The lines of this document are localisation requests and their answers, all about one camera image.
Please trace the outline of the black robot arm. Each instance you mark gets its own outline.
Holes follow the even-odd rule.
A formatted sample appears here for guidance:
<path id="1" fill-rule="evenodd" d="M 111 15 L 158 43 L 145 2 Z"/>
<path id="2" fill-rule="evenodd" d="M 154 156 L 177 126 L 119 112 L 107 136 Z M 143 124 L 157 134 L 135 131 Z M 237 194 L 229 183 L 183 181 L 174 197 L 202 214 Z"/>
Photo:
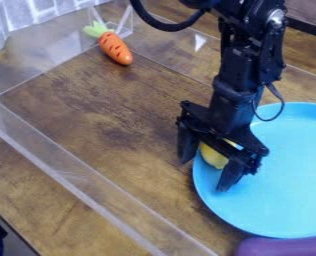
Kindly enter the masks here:
<path id="1" fill-rule="evenodd" d="M 242 176 L 254 174 L 269 149 L 250 130 L 265 90 L 285 68 L 285 0 L 181 0 L 193 9 L 218 14 L 221 67 L 213 79 L 210 104 L 181 103 L 178 157 L 189 162 L 199 144 L 227 159 L 217 190 L 223 192 Z"/>

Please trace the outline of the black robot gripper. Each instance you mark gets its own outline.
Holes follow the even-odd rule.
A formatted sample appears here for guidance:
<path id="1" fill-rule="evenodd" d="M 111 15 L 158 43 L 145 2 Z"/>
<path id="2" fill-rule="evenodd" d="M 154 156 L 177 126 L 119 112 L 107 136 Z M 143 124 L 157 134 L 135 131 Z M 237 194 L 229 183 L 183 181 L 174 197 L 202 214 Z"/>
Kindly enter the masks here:
<path id="1" fill-rule="evenodd" d="M 226 192 L 245 175 L 257 173 L 261 160 L 269 154 L 267 147 L 250 130 L 263 87 L 253 85 L 249 89 L 238 89 L 237 84 L 215 77 L 213 88 L 207 107 L 190 101 L 181 102 L 177 153 L 179 162 L 186 164 L 203 142 L 229 159 L 217 184 L 217 190 Z"/>

